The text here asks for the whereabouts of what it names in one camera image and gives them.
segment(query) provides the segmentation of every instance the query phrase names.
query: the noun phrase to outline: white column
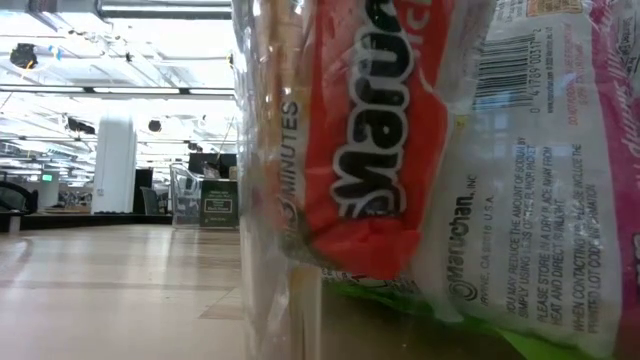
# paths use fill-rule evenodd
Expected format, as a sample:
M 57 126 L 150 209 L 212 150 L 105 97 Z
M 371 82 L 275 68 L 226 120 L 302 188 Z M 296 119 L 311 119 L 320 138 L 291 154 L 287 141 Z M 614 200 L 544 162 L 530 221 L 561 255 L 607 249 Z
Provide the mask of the white column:
M 132 114 L 109 109 L 100 119 L 91 213 L 133 210 L 136 129 Z
M 57 171 L 43 171 L 38 186 L 38 210 L 58 203 L 60 191 L 60 173 Z

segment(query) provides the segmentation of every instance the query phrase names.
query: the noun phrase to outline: wooden floor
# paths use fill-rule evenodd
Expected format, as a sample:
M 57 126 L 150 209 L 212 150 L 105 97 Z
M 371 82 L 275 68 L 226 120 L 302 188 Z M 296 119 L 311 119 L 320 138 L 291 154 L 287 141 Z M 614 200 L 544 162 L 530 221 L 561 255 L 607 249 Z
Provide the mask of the wooden floor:
M 237 233 L 0 235 L 2 359 L 244 359 Z

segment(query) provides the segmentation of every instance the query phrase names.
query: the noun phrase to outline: plastic wrapper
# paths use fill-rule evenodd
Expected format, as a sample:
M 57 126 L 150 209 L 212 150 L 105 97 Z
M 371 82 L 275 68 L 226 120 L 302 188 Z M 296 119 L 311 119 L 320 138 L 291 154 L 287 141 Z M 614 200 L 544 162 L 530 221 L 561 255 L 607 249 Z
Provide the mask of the plastic wrapper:
M 238 3 L 250 356 L 322 358 L 321 276 L 525 358 L 637 358 L 635 1 Z

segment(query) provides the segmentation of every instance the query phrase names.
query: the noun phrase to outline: red label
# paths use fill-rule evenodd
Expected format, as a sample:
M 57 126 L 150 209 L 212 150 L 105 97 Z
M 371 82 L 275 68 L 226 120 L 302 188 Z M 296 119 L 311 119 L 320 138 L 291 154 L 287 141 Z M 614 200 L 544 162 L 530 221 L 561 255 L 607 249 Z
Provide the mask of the red label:
M 453 0 L 317 0 L 306 220 L 342 269 L 394 277 L 419 226 L 447 133 L 430 92 Z

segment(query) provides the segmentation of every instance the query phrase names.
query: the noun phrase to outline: green label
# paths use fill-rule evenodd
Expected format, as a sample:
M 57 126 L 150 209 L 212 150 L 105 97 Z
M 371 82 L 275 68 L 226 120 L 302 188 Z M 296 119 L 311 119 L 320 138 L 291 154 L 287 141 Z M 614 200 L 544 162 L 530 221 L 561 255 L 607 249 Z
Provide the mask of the green label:
M 204 180 L 200 205 L 200 226 L 237 227 L 238 183 L 236 181 Z

